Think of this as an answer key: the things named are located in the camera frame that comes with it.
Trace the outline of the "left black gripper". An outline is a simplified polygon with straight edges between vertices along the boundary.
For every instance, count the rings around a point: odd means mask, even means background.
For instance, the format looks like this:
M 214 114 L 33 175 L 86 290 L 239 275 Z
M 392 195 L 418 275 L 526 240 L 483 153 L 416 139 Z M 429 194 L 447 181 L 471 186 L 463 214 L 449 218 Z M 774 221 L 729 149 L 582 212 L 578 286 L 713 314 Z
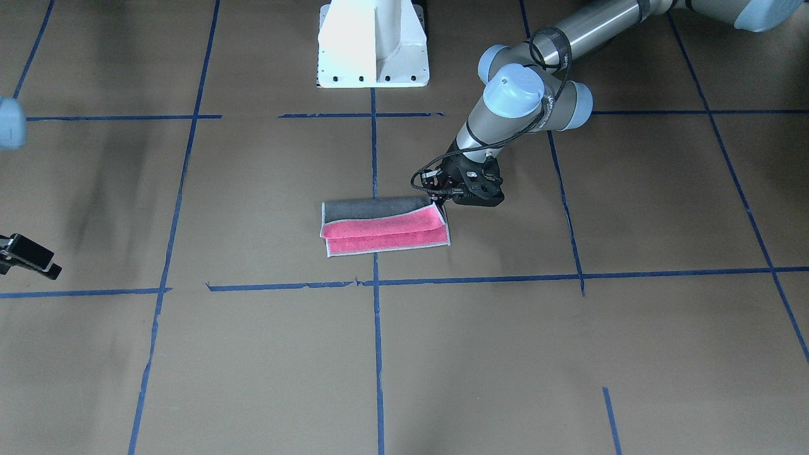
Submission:
M 496 207 L 504 201 L 503 179 L 497 159 L 484 155 L 479 163 L 457 147 L 430 161 L 422 168 L 422 190 L 437 207 L 445 202 L 456 205 Z

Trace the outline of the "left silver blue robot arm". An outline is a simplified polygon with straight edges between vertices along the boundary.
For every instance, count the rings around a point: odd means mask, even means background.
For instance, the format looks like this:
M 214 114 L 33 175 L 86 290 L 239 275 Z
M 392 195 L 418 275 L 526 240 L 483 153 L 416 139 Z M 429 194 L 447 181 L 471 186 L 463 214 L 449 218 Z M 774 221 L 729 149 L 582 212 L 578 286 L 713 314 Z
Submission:
M 522 43 L 482 54 L 482 97 L 447 152 L 417 170 L 413 189 L 437 205 L 494 207 L 504 200 L 497 156 L 523 135 L 583 126 L 594 109 L 588 86 L 570 80 L 573 64 L 624 30 L 671 9 L 689 9 L 734 28 L 765 32 L 797 11 L 798 1 L 593 1 Z

